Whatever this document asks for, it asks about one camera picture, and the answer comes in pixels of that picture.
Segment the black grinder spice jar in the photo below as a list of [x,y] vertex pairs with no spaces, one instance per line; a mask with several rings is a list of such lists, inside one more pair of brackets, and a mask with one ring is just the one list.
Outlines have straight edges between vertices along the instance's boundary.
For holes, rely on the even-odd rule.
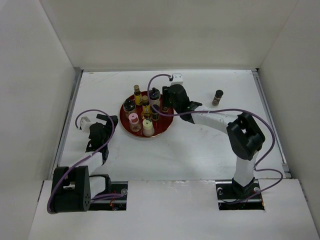
[[123,103],[123,110],[125,117],[128,119],[130,114],[137,113],[135,102],[132,99],[127,98]]
[[149,90],[149,104],[150,106],[156,105],[160,107],[161,105],[161,93],[160,91],[153,87],[151,90]]

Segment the black cap spice bottle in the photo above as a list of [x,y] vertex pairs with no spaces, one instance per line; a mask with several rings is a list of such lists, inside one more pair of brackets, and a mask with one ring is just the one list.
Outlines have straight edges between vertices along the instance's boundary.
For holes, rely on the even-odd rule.
[[224,95],[224,92],[221,89],[218,89],[215,92],[214,98],[212,100],[212,105],[213,106],[218,106],[223,95]]
[[159,115],[159,113],[158,113],[158,111],[159,111],[159,106],[158,106],[157,104],[154,104],[154,105],[152,105],[152,106],[150,107],[150,109],[151,109],[151,119],[152,119],[153,121],[158,121],[159,118],[160,118],[160,115]]
[[168,112],[168,107],[166,107],[163,104],[161,104],[161,112],[162,113],[167,113]]

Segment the pink cap spice jar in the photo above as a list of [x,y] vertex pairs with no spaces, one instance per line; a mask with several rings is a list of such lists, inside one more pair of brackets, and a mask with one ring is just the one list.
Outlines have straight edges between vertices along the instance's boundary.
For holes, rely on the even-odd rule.
[[141,130],[141,123],[137,113],[130,113],[128,116],[129,127],[132,132],[139,132]]

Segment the yellow label sauce bottle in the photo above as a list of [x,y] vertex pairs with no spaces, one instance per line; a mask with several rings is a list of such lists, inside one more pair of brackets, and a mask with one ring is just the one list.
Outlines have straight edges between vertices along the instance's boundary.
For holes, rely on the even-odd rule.
[[151,112],[151,107],[150,107],[150,103],[149,103],[149,98],[147,95],[144,95],[142,97],[142,112],[141,112],[141,118],[144,119],[148,119],[150,118],[152,115]]
[[134,89],[134,102],[137,106],[141,106],[143,104],[143,98],[142,98],[142,94],[141,94],[141,91],[140,91],[140,87],[139,85],[134,85],[133,86],[133,89]]

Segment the yellow cap spice jar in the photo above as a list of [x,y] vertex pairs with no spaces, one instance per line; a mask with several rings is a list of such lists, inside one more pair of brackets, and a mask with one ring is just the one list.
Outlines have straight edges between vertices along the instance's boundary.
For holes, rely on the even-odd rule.
[[150,118],[146,118],[142,121],[142,132],[145,137],[151,137],[154,135],[155,129]]

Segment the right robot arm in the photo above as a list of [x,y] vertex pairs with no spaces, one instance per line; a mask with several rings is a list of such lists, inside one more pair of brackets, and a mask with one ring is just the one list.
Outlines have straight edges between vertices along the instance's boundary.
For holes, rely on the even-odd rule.
[[254,166],[258,152],[266,140],[252,115],[243,112],[234,118],[223,113],[210,113],[201,103],[191,101],[181,84],[164,86],[162,103],[165,107],[173,108],[182,120],[213,128],[228,136],[231,149],[236,155],[231,190],[238,198],[248,195],[255,180]]

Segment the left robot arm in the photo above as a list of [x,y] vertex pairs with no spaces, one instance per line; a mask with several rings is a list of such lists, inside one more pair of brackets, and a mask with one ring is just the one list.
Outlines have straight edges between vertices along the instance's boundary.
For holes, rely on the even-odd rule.
[[82,159],[71,166],[55,168],[51,194],[47,202],[49,214],[86,212],[91,204],[102,200],[121,198],[121,193],[112,192],[112,183],[107,174],[93,174],[103,166],[109,156],[108,143],[119,122],[116,115],[98,114],[100,122],[83,122],[80,129],[89,132],[89,141]]

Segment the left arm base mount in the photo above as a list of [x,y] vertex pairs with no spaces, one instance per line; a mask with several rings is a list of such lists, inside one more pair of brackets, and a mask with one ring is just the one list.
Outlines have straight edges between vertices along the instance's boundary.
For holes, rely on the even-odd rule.
[[125,211],[127,209],[127,181],[111,181],[108,174],[89,177],[90,207],[88,211]]

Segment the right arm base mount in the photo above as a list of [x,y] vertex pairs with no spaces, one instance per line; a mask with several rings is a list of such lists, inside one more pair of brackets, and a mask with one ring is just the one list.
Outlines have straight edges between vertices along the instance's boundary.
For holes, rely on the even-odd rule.
[[261,190],[258,180],[246,187],[233,180],[216,181],[215,188],[220,211],[265,210],[262,194],[252,196]]

